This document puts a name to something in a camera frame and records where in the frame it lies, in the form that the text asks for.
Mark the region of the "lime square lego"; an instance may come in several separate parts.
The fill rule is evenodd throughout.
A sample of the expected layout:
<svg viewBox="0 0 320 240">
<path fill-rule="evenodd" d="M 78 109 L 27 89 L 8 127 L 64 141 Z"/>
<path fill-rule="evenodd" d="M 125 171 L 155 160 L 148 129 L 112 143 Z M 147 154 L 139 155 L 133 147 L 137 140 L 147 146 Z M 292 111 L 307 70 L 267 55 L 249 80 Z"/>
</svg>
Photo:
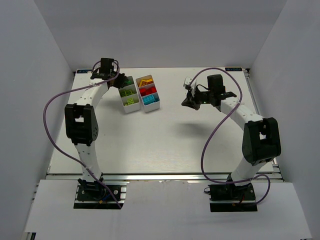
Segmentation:
<svg viewBox="0 0 320 240">
<path fill-rule="evenodd" d="M 131 89 L 128 89 L 125 91 L 125 94 L 126 94 L 126 96 L 130 96 L 130 95 L 133 95 L 134 93 L 132 92 Z"/>
<path fill-rule="evenodd" d="M 120 91 L 120 92 L 119 92 L 119 94 L 120 94 L 120 96 L 121 96 L 122 98 L 127 96 L 127 94 L 126 94 L 126 91 L 125 91 L 125 90 Z"/>
</svg>

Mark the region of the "red lego piece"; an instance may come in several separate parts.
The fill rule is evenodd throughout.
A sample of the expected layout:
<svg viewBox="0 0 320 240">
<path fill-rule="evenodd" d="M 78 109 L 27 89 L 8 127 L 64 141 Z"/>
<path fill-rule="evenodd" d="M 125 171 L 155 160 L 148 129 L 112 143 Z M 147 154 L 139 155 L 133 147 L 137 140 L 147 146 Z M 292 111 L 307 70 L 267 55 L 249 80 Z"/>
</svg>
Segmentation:
<svg viewBox="0 0 320 240">
<path fill-rule="evenodd" d="M 147 90 L 148 90 L 149 95 L 150 95 L 150 94 L 154 94 L 154 93 L 157 92 L 157 89 L 156 89 L 155 86 L 152 86 L 152 87 L 148 88 Z"/>
</svg>

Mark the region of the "pale lime small lego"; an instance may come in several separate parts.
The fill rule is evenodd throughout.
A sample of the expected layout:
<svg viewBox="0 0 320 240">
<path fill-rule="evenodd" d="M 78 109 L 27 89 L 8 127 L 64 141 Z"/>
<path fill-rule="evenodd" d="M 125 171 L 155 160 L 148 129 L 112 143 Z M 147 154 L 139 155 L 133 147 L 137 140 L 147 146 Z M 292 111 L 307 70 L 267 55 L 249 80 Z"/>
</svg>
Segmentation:
<svg viewBox="0 0 320 240">
<path fill-rule="evenodd" d="M 134 99 L 133 98 L 128 98 L 127 99 L 127 105 L 129 106 L 129 105 L 133 105 L 133 104 L 135 104 Z"/>
</svg>

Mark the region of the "orange yellow lego brick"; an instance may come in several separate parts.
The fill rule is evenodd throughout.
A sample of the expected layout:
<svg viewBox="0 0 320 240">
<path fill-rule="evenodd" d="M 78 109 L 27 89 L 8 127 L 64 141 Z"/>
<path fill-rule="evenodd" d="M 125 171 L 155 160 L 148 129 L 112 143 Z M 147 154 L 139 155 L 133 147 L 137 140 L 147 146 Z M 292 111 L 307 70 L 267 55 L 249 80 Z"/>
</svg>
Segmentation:
<svg viewBox="0 0 320 240">
<path fill-rule="evenodd" d="M 138 87 L 141 88 L 141 87 L 144 87 L 146 85 L 149 85 L 149 84 L 152 84 L 154 81 L 152 78 L 148 78 L 148 79 L 141 79 L 139 84 L 138 84 Z"/>
</svg>

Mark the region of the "red curved lego brick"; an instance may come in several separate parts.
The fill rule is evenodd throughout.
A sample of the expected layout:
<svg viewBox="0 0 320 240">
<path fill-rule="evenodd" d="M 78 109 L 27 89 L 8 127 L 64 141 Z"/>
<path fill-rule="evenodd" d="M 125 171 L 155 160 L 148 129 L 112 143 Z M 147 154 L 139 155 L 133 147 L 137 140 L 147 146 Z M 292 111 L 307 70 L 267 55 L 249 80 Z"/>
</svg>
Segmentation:
<svg viewBox="0 0 320 240">
<path fill-rule="evenodd" d="M 140 92 L 140 95 L 143 97 L 143 96 L 146 96 L 146 95 L 149 95 L 149 92 L 146 88 L 140 88 L 139 89 L 139 92 Z"/>
</svg>

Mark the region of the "long dark green lego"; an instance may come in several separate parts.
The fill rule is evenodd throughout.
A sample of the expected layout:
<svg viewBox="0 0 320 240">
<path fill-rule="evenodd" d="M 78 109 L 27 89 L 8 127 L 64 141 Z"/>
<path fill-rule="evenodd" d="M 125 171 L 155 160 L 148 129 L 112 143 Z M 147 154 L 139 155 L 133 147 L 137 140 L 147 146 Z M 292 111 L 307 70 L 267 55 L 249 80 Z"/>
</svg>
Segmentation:
<svg viewBox="0 0 320 240">
<path fill-rule="evenodd" d="M 125 82 L 125 85 L 126 86 L 130 86 L 130 85 L 132 85 L 133 84 L 133 81 L 132 80 L 127 80 L 126 82 Z"/>
</svg>

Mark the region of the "long cyan lego brick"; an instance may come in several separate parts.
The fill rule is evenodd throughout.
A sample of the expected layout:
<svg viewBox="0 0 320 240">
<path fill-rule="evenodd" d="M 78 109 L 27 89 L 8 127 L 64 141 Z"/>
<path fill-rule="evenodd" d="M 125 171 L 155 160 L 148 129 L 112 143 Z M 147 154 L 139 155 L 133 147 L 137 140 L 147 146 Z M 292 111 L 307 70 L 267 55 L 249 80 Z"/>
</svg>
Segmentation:
<svg viewBox="0 0 320 240">
<path fill-rule="evenodd" d="M 143 104 L 145 106 L 156 103 L 158 99 L 154 95 L 148 95 L 142 98 Z"/>
</svg>

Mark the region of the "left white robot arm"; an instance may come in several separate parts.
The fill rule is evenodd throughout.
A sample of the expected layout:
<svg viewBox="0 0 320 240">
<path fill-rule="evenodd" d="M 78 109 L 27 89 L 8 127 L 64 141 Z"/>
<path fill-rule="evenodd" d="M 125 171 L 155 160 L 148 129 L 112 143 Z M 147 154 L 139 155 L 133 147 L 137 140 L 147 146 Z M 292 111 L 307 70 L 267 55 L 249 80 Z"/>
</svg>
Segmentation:
<svg viewBox="0 0 320 240">
<path fill-rule="evenodd" d="M 89 86 L 82 96 L 64 108 L 66 136 L 74 144 L 82 167 L 80 184 L 98 184 L 102 181 L 95 141 L 99 126 L 95 109 L 107 91 L 122 88 L 126 76 L 120 73 L 119 62 L 113 58 L 101 58 L 100 67 L 92 68 Z"/>
</svg>

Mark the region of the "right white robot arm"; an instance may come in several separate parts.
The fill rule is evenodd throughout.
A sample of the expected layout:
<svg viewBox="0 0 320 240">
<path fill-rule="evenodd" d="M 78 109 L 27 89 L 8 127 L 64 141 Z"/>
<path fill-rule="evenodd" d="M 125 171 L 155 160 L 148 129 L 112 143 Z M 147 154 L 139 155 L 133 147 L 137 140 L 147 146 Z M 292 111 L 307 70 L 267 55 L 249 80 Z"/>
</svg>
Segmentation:
<svg viewBox="0 0 320 240">
<path fill-rule="evenodd" d="M 199 90 L 189 77 L 184 80 L 183 86 L 187 94 L 182 106 L 199 110 L 201 105 L 211 105 L 225 114 L 225 119 L 232 119 L 243 131 L 243 157 L 225 184 L 236 187 L 248 185 L 266 163 L 281 154 L 277 120 L 254 113 L 241 103 L 235 93 L 226 91 L 222 75 L 208 76 L 204 91 Z"/>
</svg>

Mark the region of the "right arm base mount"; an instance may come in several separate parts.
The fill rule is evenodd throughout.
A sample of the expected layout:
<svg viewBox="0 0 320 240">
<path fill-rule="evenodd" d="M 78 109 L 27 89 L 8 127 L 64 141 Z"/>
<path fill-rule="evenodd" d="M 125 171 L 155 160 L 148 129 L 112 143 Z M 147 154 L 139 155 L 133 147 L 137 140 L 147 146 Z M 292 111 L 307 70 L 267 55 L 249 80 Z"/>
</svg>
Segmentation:
<svg viewBox="0 0 320 240">
<path fill-rule="evenodd" d="M 213 180 L 204 193 L 209 195 L 212 213 L 256 212 L 258 210 L 256 195 L 251 179 L 233 181 L 228 176 L 226 181 Z"/>
</svg>

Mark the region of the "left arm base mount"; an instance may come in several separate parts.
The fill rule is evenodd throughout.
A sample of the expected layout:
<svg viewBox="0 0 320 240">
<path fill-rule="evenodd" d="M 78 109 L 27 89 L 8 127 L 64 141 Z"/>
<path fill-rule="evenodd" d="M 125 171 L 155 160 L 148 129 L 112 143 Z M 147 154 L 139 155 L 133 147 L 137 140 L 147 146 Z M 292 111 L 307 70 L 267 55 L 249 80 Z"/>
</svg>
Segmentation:
<svg viewBox="0 0 320 240">
<path fill-rule="evenodd" d="M 77 180 L 77 190 L 75 194 L 73 208 L 76 210 L 120 210 L 124 205 L 124 197 L 122 191 L 124 185 L 107 184 L 110 192 L 97 181 L 88 182 L 86 180 Z"/>
</svg>

